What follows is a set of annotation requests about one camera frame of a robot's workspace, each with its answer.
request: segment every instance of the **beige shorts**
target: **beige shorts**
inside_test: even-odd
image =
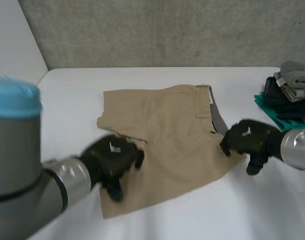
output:
[[[226,157],[213,127],[210,86],[104,92],[97,126],[136,140],[144,150],[140,170],[120,180],[124,200],[100,191],[102,214],[111,218],[176,198],[223,177],[245,158]]]

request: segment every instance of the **teal cloth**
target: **teal cloth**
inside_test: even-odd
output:
[[[264,104],[264,92],[254,96],[255,103],[277,124],[282,131],[290,129],[305,129],[305,123],[301,120],[284,120],[277,118],[277,113],[274,109]]]

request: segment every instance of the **folded gray cloth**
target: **folded gray cloth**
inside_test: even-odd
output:
[[[280,72],[275,72],[273,76],[276,79],[276,83],[280,87],[282,93],[288,98],[289,101],[294,103],[304,99],[305,93],[303,88],[300,89],[289,86],[285,82]]]
[[[305,62],[286,61],[281,64],[280,73],[290,87],[305,89]]]

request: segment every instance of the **white tablecloth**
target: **white tablecloth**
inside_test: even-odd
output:
[[[230,127],[243,118],[274,124],[254,102],[275,67],[75,68],[41,81],[41,159],[79,154],[107,133],[96,120],[103,91],[212,86]],[[305,240],[305,172],[270,159],[256,176],[237,165],[220,180],[176,199],[103,220],[98,189],[34,240]]]

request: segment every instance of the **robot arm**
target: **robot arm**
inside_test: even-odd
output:
[[[249,175],[258,174],[272,156],[305,170],[305,129],[280,132],[263,122],[244,119],[225,133],[220,147],[227,156],[230,149],[250,154],[246,170]]]
[[[305,170],[305,129],[271,133],[267,137],[267,150],[284,163]]]

